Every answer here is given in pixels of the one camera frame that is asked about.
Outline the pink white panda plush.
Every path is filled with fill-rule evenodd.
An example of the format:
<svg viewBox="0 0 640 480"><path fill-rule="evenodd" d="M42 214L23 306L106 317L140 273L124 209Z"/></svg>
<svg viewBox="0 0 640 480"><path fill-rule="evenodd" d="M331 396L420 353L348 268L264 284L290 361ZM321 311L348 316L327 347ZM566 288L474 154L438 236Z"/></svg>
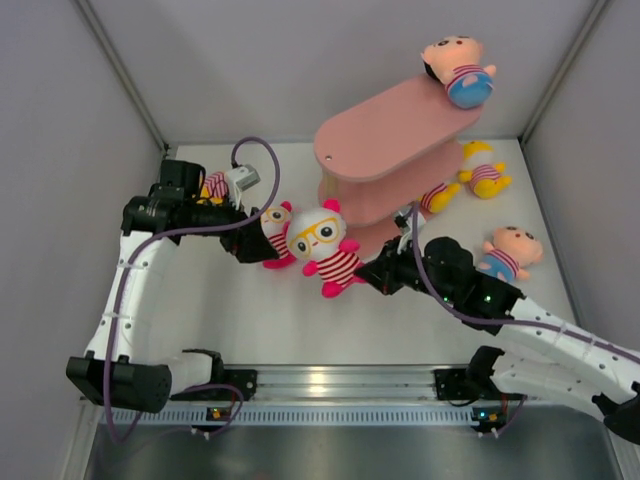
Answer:
<svg viewBox="0 0 640 480"><path fill-rule="evenodd" d="M265 260L263 266L270 270L279 270L291 266L296 257L286 244L286 232L291 222L293 208L289 201L269 207L261 215L261 227L264 235L278 254L277 259Z"/></svg>
<svg viewBox="0 0 640 480"><path fill-rule="evenodd" d="M360 243L347 237L341 203L335 198L296 213L286 228L286 246L304 263L304 276L320 276L324 298L335 298L354 283L363 283L356 275L364 265Z"/></svg>

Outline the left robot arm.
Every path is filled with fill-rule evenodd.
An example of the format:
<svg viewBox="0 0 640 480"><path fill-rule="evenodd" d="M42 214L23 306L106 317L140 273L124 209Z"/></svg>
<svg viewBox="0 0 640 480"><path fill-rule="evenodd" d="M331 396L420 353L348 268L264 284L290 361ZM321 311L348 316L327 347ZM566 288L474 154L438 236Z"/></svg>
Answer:
<svg viewBox="0 0 640 480"><path fill-rule="evenodd" d="M242 194L260 181L248 164L209 175L196 163L167 160L148 194L123 209L119 258L105 310L67 378L97 405L157 413L169 398L192 387L204 399L219 397L226 376L218 354L190 350L163 364L151 362L148 339L162 279L186 235L216 236L241 264L275 258L256 209Z"/></svg>

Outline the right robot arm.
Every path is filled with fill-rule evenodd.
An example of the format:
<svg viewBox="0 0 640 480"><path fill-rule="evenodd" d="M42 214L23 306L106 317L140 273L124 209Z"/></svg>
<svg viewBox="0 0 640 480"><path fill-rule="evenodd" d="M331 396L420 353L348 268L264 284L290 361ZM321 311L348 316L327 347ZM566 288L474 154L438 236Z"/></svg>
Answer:
<svg viewBox="0 0 640 480"><path fill-rule="evenodd" d="M639 442L639 354L602 339L538 305L515 286L477 270L473 256L450 237L423 250L387 242L356 274L384 295L408 287L438 300L463 324L533 357L482 346L469 361L468 388L558 403Z"/></svg>

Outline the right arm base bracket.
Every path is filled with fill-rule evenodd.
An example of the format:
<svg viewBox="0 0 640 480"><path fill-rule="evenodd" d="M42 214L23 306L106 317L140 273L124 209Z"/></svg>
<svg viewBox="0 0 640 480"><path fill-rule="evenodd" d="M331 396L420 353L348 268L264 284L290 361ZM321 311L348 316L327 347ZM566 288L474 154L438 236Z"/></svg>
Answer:
<svg viewBox="0 0 640 480"><path fill-rule="evenodd" d="M473 380L465 368L441 368L433 372L436 396L453 403L495 400L500 394L488 385Z"/></svg>

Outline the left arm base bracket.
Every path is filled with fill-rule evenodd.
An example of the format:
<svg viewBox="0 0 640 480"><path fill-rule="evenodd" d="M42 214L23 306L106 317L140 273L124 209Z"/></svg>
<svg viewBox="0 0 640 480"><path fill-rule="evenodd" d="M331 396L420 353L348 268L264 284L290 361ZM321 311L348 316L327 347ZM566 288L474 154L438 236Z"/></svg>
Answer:
<svg viewBox="0 0 640 480"><path fill-rule="evenodd" d="M257 390L258 371L255 369L226 369L213 383L190 387L170 397L172 401L225 402L251 400Z"/></svg>

